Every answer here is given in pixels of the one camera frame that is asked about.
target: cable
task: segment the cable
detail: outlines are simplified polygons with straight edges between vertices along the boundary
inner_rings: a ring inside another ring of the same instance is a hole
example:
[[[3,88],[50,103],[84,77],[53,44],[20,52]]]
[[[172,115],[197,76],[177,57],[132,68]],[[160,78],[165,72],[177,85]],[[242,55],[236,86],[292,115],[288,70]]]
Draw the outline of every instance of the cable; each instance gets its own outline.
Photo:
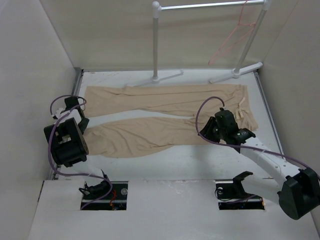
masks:
[[[63,98],[63,97],[69,97],[69,96],[71,96],[71,95],[63,95],[63,96],[59,96],[59,97],[57,97],[56,99],[54,99],[54,100],[52,101],[51,105],[50,105],[50,112],[52,112],[52,105],[54,104],[54,102],[55,102],[56,100],[61,99],[61,98]],[[108,191],[106,194],[104,194],[104,195],[102,195],[102,196],[100,196],[100,197],[98,197],[98,198],[96,198],[96,199],[94,199],[94,200],[91,200],[91,201],[87,202],[85,205],[83,205],[83,206],[81,207],[81,210],[82,210],[82,209],[84,209],[86,206],[88,206],[89,204],[91,204],[91,203],[93,203],[93,202],[95,202],[95,201],[98,201],[98,200],[100,200],[100,199],[103,199],[104,197],[108,196],[109,193],[112,191],[113,185],[112,185],[111,181],[109,180],[108,176],[107,176],[107,177],[102,177],[102,176],[91,175],[91,174],[87,174],[87,173],[63,173],[63,172],[60,172],[58,169],[55,168],[55,165],[54,165],[54,163],[53,163],[52,156],[51,156],[51,146],[52,146],[53,137],[54,137],[55,131],[56,131],[57,126],[59,125],[59,123],[60,123],[64,118],[66,118],[67,116],[69,116],[70,113],[71,113],[74,109],[76,109],[76,108],[78,108],[78,107],[81,107],[81,106],[83,106],[83,105],[85,105],[85,104],[87,103],[87,100],[85,100],[83,97],[80,97],[80,96],[79,96],[78,98],[83,99],[83,103],[78,104],[78,105],[75,105],[74,107],[72,107],[66,115],[63,115],[62,117],[60,117],[60,118],[55,122],[55,124],[53,125],[52,131],[51,131],[51,134],[50,134],[50,137],[49,137],[49,141],[48,141],[48,160],[49,160],[50,167],[52,168],[52,170],[54,171],[55,174],[59,174],[59,175],[61,175],[61,176],[65,176],[65,177],[73,177],[73,176],[92,177],[92,178],[96,178],[96,179],[102,179],[102,180],[106,181],[106,182],[110,185],[110,189],[109,189],[109,191]]]
[[[278,153],[278,152],[275,152],[275,151],[265,150],[265,149],[258,148],[258,147],[255,147],[255,146],[244,146],[244,145],[232,145],[232,144],[218,143],[218,142],[214,142],[214,141],[210,141],[210,140],[206,139],[199,131],[198,121],[199,121],[199,115],[200,115],[200,112],[201,112],[202,108],[211,99],[219,99],[222,102],[222,105],[225,106],[225,102],[220,97],[217,97],[217,96],[211,96],[201,104],[198,112],[196,113],[196,117],[195,117],[195,129],[196,129],[196,132],[198,133],[198,136],[200,136],[203,140],[207,141],[208,143],[211,143],[211,144],[214,144],[214,145],[223,146],[223,147],[231,147],[231,148],[238,148],[238,149],[251,149],[251,150],[255,150],[255,151],[259,151],[259,152],[265,152],[266,154],[271,154],[271,155],[275,155],[275,156],[278,156],[278,157],[289,159],[289,160],[291,160],[291,161],[293,161],[293,162],[295,162],[297,164],[300,164],[301,166],[304,166],[305,168],[310,168],[311,169],[311,167],[309,167],[304,162],[302,162],[302,161],[300,161],[300,160],[298,160],[298,159],[296,159],[294,157],[287,156],[285,154],[281,154],[281,153]]]

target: white panel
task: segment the white panel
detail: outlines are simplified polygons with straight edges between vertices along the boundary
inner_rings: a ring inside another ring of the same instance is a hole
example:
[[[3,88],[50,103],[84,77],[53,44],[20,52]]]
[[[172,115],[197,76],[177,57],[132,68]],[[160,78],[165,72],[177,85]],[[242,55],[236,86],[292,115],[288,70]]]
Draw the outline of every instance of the white panel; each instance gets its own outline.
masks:
[[[170,76],[177,72],[177,70],[160,71],[159,76]],[[206,84],[209,78],[224,72],[225,70],[184,69],[182,76],[161,81],[153,86]],[[79,95],[84,96],[87,85],[121,88],[125,84],[148,79],[151,76],[151,71],[85,72]],[[259,125],[255,133],[270,149],[279,151],[254,74],[248,73],[225,83],[248,86],[250,107]],[[92,117],[89,127],[120,119],[152,116],[178,118],[158,112],[133,110]],[[90,156],[90,160],[94,166],[103,169],[112,181],[230,179],[244,171],[269,177],[258,165],[234,149],[215,145],[174,146],[156,154],[134,158],[107,158],[96,155]],[[62,167],[62,172],[72,173],[73,169]]]
[[[49,173],[49,105],[74,78],[39,0],[0,0],[0,239],[28,237]]]
[[[248,54],[262,61],[298,0],[275,0]],[[147,69],[152,66],[153,0],[41,0],[73,65],[85,69]],[[159,0],[162,6],[230,0]],[[248,6],[243,23],[257,20],[262,6]],[[241,7],[164,11],[159,17],[159,65],[206,68],[236,27]],[[241,27],[228,46],[248,31]],[[214,68],[234,67],[246,39]]]
[[[82,185],[45,182],[28,240],[319,239],[310,214],[295,221],[270,201],[265,210],[219,210],[212,180],[130,181],[126,211],[75,210]]]
[[[318,174],[320,1],[300,0],[264,62],[261,81],[286,153]],[[320,233],[320,207],[314,211]]]

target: horizontal metal rod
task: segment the horizontal metal rod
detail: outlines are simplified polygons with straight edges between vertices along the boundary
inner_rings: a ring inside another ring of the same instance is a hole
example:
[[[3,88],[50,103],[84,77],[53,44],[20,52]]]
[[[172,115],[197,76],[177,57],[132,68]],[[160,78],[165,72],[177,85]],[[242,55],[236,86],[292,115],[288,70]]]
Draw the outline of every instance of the horizontal metal rod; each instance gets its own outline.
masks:
[[[177,10],[177,9],[194,9],[194,8],[208,8],[208,7],[236,7],[243,6],[246,1],[228,1],[228,2],[216,2],[216,3],[203,3],[193,5],[181,5],[181,6],[162,6],[161,11],[164,10]],[[265,0],[249,0],[245,5],[262,5]]]

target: beige cloth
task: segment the beige cloth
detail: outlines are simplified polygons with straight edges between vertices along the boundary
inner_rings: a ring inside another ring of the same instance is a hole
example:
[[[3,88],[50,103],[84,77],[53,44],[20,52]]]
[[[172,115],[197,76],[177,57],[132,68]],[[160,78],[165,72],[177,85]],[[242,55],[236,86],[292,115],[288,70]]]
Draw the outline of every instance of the beige cloth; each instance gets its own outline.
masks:
[[[190,119],[142,117],[104,123],[85,130],[84,139],[90,155],[111,158],[133,158],[154,154],[175,145],[206,144],[197,136],[195,116],[209,97],[225,100],[240,128],[258,128],[250,110],[247,86],[234,84],[184,85],[164,87],[112,88],[87,86],[85,114],[95,117],[142,109]],[[199,129],[222,106],[210,100],[202,109]]]

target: white wall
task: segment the white wall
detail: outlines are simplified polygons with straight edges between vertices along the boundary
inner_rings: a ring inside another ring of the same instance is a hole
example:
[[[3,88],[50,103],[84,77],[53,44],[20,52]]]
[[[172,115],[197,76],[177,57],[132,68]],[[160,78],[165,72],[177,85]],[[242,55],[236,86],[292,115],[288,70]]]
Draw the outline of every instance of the white wall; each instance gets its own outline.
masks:
[[[261,70],[284,151],[320,173],[320,1],[299,0]],[[320,231],[320,207],[313,212]]]
[[[43,128],[75,71],[39,0],[0,0],[0,238],[25,240],[48,177]]]
[[[162,6],[230,0],[159,0]],[[262,61],[298,0],[275,0],[265,16],[245,64]],[[152,67],[153,0],[41,0],[73,65],[85,69]],[[245,8],[252,23],[262,6]],[[238,23],[241,7],[202,8],[160,13],[159,65],[206,68],[211,55]],[[246,29],[237,32],[233,42]],[[214,68],[234,67],[246,40]]]

